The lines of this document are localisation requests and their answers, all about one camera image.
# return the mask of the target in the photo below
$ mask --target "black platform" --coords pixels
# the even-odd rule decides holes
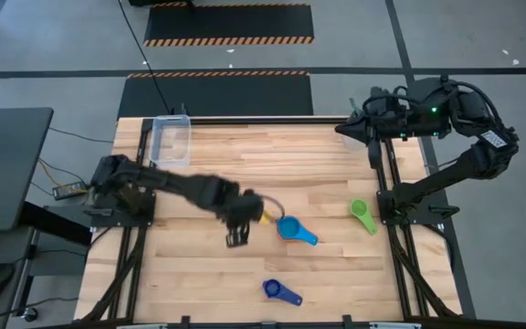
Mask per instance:
[[[169,72],[156,80],[168,105],[184,103],[191,116],[313,115],[306,71]],[[149,73],[127,79],[119,118],[168,114]]]
[[[145,46],[301,44],[313,41],[309,5],[154,5]]]

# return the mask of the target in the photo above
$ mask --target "blue measuring spoon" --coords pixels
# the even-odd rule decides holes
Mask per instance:
[[[293,216],[285,216],[278,220],[278,232],[284,239],[296,239],[310,243],[312,246],[318,244],[318,237],[304,228],[300,221]]]
[[[296,306],[301,305],[301,297],[297,293],[286,288],[277,280],[271,279],[263,282],[263,289],[265,289],[265,294],[268,298],[281,299],[282,301],[292,303]]]

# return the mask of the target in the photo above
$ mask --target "wooden table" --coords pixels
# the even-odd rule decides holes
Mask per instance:
[[[135,157],[141,124],[136,118],[119,121],[114,154]],[[371,236],[349,215],[351,199],[363,198],[378,220],[378,183],[366,150],[348,151],[333,125],[201,125],[193,126],[192,138],[191,164],[176,172],[216,173],[273,196],[320,242],[285,242],[275,226],[252,225],[247,246],[227,249],[226,228],[213,214],[159,193],[136,323],[179,323],[182,315],[193,323],[339,322],[343,314],[354,321],[402,319],[385,227],[378,224]],[[417,139],[395,141],[394,147],[404,181],[426,175]],[[459,313],[444,240],[419,226],[413,232],[424,277]],[[113,279],[120,240],[121,229],[114,228],[89,253],[75,318]],[[416,314],[413,283],[405,277]],[[261,284],[271,278],[300,294],[303,305],[268,300]],[[123,291],[120,314],[129,289]]]

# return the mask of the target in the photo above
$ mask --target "white label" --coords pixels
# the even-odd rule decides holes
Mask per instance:
[[[492,146],[496,148],[501,148],[502,146],[507,146],[507,143],[502,140],[497,134],[493,131],[487,131],[481,135],[485,140],[487,140]]]

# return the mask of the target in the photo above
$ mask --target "orange and black striped tape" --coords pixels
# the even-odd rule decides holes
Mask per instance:
[[[166,4],[152,5],[152,8],[160,6],[186,6],[185,2],[175,2]],[[222,4],[222,5],[195,5],[196,7],[214,7],[214,6],[288,6],[288,5],[308,5],[308,4]]]
[[[146,47],[296,45],[310,44],[314,37],[195,37],[145,40]]]
[[[308,71],[288,71],[288,70],[250,70],[250,71],[193,71],[193,72],[168,72],[153,73],[155,78],[199,78],[199,77],[239,77],[239,76],[286,76],[286,75],[310,75]],[[152,73],[133,73],[127,76],[129,78],[151,78]]]

